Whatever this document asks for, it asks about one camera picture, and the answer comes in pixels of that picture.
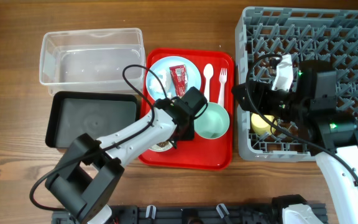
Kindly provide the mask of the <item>small light blue bowl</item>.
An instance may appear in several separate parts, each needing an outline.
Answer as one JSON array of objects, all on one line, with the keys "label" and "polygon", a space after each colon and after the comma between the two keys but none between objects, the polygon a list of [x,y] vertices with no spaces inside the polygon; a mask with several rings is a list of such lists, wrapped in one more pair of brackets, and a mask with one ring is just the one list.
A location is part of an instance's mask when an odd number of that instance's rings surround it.
[{"label": "small light blue bowl", "polygon": [[149,148],[149,150],[153,152],[164,152],[173,147],[173,144],[170,141],[164,141],[160,142],[158,144],[155,144]]}]

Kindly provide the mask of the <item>white napkin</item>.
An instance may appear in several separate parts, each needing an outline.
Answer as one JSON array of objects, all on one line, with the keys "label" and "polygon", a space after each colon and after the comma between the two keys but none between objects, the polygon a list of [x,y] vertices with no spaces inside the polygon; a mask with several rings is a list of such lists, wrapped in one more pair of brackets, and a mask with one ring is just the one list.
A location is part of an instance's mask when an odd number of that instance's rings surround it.
[{"label": "white napkin", "polygon": [[152,76],[152,80],[150,81],[149,88],[157,93],[163,93],[165,90],[168,93],[170,89],[170,85],[172,83],[171,76],[168,74],[166,70],[160,70],[156,73],[158,79]]}]

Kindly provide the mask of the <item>red ketchup packet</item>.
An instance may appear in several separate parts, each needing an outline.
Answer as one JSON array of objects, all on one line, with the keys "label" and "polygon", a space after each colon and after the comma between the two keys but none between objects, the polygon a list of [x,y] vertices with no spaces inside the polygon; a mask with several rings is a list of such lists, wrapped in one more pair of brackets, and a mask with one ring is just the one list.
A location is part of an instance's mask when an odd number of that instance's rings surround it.
[{"label": "red ketchup packet", "polygon": [[176,65],[169,68],[172,82],[177,96],[182,97],[187,89],[188,75],[185,65]]}]

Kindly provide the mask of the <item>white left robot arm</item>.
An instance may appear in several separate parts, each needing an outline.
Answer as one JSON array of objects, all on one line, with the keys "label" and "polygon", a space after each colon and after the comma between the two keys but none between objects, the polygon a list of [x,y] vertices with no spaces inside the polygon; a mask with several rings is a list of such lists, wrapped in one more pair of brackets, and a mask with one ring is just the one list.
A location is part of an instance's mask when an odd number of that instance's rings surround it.
[{"label": "white left robot arm", "polygon": [[79,223],[106,222],[108,200],[125,166],[158,143],[192,140],[194,120],[206,104],[192,87],[182,97],[157,100],[143,118],[114,134],[78,136],[47,177],[46,188]]}]

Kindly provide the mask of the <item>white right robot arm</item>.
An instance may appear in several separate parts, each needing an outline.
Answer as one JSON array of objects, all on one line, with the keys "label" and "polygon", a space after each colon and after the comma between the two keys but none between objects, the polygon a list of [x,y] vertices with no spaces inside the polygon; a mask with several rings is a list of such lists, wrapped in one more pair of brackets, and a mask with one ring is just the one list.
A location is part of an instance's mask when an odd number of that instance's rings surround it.
[{"label": "white right robot arm", "polygon": [[296,91],[251,80],[259,62],[279,77],[283,56],[260,56],[248,68],[245,82],[231,90],[244,111],[259,115],[270,127],[310,147],[310,153],[324,175],[338,220],[358,223],[358,121],[336,109],[337,73],[322,60],[299,63]]}]

